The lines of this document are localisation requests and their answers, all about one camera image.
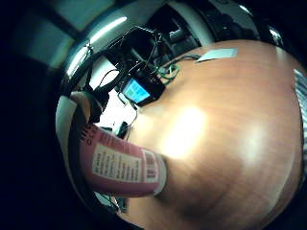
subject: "ceiling light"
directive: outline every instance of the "ceiling light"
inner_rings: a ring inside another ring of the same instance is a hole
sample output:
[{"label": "ceiling light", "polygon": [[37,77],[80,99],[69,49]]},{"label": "ceiling light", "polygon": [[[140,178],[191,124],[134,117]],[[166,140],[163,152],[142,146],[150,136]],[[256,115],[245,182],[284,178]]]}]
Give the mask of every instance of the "ceiling light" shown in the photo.
[{"label": "ceiling light", "polygon": [[86,53],[87,53],[88,49],[87,47],[82,47],[78,53],[76,53],[74,59],[71,61],[66,73],[68,76],[71,76],[74,74],[74,72],[76,71],[76,69],[78,68],[78,66],[80,65],[80,63],[82,62],[82,60],[85,58]]},{"label": "ceiling light", "polygon": [[117,27],[118,25],[120,25],[121,23],[123,23],[124,21],[126,21],[127,18],[125,16],[120,17],[118,19],[116,19],[115,21],[107,24],[106,26],[104,26],[99,32],[97,32],[96,34],[94,34],[91,38],[90,38],[90,43],[94,43],[95,41],[97,41],[100,37],[102,37],[104,34],[106,34],[107,32],[109,32],[110,30],[112,30],[113,28]]},{"label": "ceiling light", "polygon": [[252,13],[245,7],[245,6],[242,6],[242,5],[239,5],[239,7],[246,13],[250,14],[252,16]]}]

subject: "black cable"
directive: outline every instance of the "black cable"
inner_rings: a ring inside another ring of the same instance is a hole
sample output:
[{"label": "black cable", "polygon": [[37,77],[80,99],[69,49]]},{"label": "black cable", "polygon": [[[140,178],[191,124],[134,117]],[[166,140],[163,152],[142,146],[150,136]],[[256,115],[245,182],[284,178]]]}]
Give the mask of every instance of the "black cable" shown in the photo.
[{"label": "black cable", "polygon": [[[92,48],[91,46],[88,46],[87,48],[88,48],[88,52],[87,52],[87,54],[86,54],[85,59],[87,58],[88,54],[90,54],[91,57],[92,57],[93,54],[94,54],[93,48]],[[89,67],[89,69],[88,69],[88,72],[87,72],[87,77],[86,77],[86,81],[85,81],[85,85],[84,85],[84,88],[85,88],[86,90],[91,89],[91,87],[90,87],[90,85],[89,85],[89,82],[90,82],[90,80],[91,80],[91,78],[92,78],[93,66],[94,66],[94,63],[92,63],[92,64],[90,65],[90,67]]]},{"label": "black cable", "polygon": [[102,78],[102,80],[100,81],[100,83],[99,83],[98,86],[100,86],[100,85],[102,84],[102,82],[104,81],[104,79],[106,78],[106,76],[107,76],[109,73],[113,72],[113,71],[118,71],[118,69],[111,69],[111,70],[107,71],[107,72],[105,73],[104,77]]},{"label": "black cable", "polygon": [[150,62],[150,60],[151,60],[151,58],[152,58],[152,56],[153,56],[153,54],[154,54],[154,51],[155,51],[155,49],[156,49],[156,47],[157,47],[157,44],[158,44],[158,40],[156,39],[156,37],[154,37],[154,46],[153,46],[153,48],[152,48],[152,51],[151,51],[149,57],[148,57],[147,60],[146,60],[146,63],[145,63],[145,66],[144,66],[143,69],[145,69],[145,68],[147,67],[148,63]]},{"label": "black cable", "polygon": [[127,133],[127,138],[126,138],[126,141],[128,141],[129,137],[130,137],[130,131],[131,131],[131,127],[133,125],[133,123],[135,122],[137,116],[138,116],[138,112],[137,112],[137,109],[134,110],[135,111],[135,117],[133,118],[133,121],[130,123],[130,125],[127,127],[128,128],[128,133]]},{"label": "black cable", "polygon": [[63,95],[66,97],[70,97],[71,92],[73,91],[73,89],[76,87],[76,85],[78,84],[78,82],[80,81],[80,79],[83,77],[83,75],[85,74],[85,72],[88,70],[88,68],[90,67],[90,65],[92,63],[94,63],[98,58],[100,58],[101,56],[107,56],[107,58],[111,61],[111,62],[118,62],[118,59],[120,59],[120,65],[121,65],[121,71],[120,73],[117,75],[117,77],[111,81],[110,83],[99,87],[98,89],[96,88],[95,91],[97,90],[97,94],[100,93],[106,93],[111,91],[116,84],[121,80],[121,78],[123,78],[126,74],[127,74],[127,64],[126,61],[123,57],[123,55],[112,49],[112,50],[102,50],[96,54],[94,54],[92,57],[90,57],[89,59],[87,59],[75,72],[75,74],[71,77],[70,81],[67,83],[67,86],[65,87],[65,90],[63,92]]}]

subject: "wire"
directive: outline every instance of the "wire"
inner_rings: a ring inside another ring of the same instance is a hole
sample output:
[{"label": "wire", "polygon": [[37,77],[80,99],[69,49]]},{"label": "wire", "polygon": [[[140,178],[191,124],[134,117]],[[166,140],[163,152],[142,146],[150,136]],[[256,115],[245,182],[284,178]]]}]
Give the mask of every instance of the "wire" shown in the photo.
[{"label": "wire", "polygon": [[111,70],[107,71],[107,72],[105,73],[104,77],[102,78],[102,80],[100,81],[100,83],[99,83],[98,86],[100,86],[100,85],[102,84],[102,82],[104,81],[104,79],[106,78],[106,76],[107,76],[109,73],[113,72],[113,71],[118,71],[118,69],[111,69]]},{"label": "wire", "polygon": [[147,60],[146,60],[146,63],[145,63],[145,65],[144,65],[143,69],[145,69],[145,68],[147,67],[148,63],[150,62],[150,60],[151,60],[151,58],[152,58],[152,56],[153,56],[153,54],[154,54],[154,51],[155,51],[155,49],[156,49],[156,47],[157,47],[158,42],[160,42],[160,39],[157,40],[156,37],[154,37],[154,46],[153,46],[153,48],[152,48],[152,51],[151,51],[149,57],[148,57]]},{"label": "wire", "polygon": [[176,64],[182,60],[185,60],[185,59],[199,59],[201,56],[199,55],[195,55],[195,54],[188,54],[188,55],[184,55],[184,56],[181,56],[181,57],[178,57],[174,60],[172,60],[170,63],[168,63],[166,66],[164,66],[165,68],[169,68],[171,65],[173,64]]},{"label": "wire", "polygon": [[133,118],[133,121],[130,123],[130,125],[127,127],[128,128],[128,133],[127,133],[127,138],[126,138],[126,141],[128,141],[129,137],[130,137],[130,131],[131,131],[131,127],[133,125],[133,123],[135,122],[137,116],[138,116],[138,112],[137,112],[137,109],[134,110],[135,111],[135,117]]},{"label": "wire", "polygon": [[171,77],[167,77],[165,73],[159,73],[158,72],[158,74],[160,75],[160,77],[162,79],[167,80],[167,81],[163,82],[165,85],[167,85],[167,84],[169,84],[171,81],[173,81],[176,78],[176,76],[178,75],[179,71],[180,71],[180,67],[177,66],[176,64],[173,64],[173,65],[171,65],[169,67],[169,72],[170,72]]}]

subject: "wooden table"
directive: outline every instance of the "wooden table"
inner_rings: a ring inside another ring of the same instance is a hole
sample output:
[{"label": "wooden table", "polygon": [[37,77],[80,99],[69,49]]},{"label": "wooden table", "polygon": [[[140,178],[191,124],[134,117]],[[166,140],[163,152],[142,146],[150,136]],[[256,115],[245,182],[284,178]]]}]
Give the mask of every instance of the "wooden table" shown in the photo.
[{"label": "wooden table", "polygon": [[289,203],[301,179],[302,123],[294,68],[279,48],[234,40],[237,57],[185,60],[155,102],[143,107],[130,141],[166,156],[167,184],[131,198],[123,219],[149,230],[261,229]]}]

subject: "blue screen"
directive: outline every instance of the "blue screen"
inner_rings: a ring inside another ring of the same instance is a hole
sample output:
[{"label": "blue screen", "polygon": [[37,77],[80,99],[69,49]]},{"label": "blue screen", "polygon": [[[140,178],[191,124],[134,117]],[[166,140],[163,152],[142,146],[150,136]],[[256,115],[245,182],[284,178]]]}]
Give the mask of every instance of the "blue screen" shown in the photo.
[{"label": "blue screen", "polygon": [[150,97],[151,95],[134,79],[130,79],[128,84],[123,90],[123,94],[134,101],[140,103]]}]

